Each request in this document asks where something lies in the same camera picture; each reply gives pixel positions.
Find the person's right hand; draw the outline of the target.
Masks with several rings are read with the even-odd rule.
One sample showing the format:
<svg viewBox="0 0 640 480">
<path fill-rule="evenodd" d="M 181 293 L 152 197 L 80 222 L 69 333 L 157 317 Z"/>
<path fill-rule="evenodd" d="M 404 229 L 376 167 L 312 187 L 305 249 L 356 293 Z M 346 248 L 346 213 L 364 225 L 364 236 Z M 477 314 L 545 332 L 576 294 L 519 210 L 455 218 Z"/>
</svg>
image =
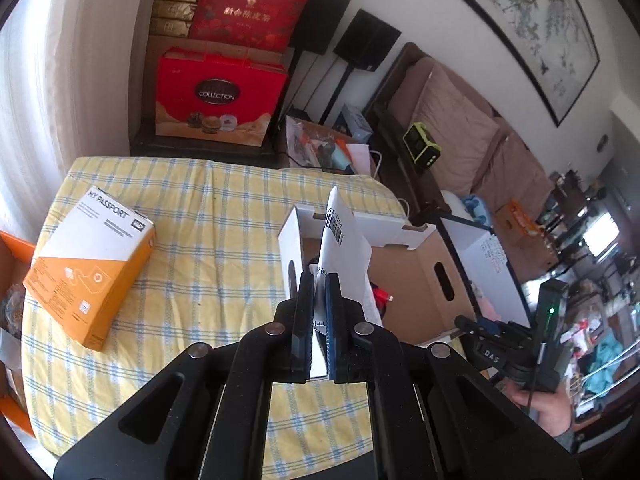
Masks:
<svg viewBox="0 0 640 480">
<path fill-rule="evenodd" d="M 555 393 L 528 392 L 507 379 L 506 396 L 521 408 L 537 411 L 537 424 L 551 437 L 562 436 L 572 428 L 572 402 L 564 384 L 559 384 Z"/>
</svg>

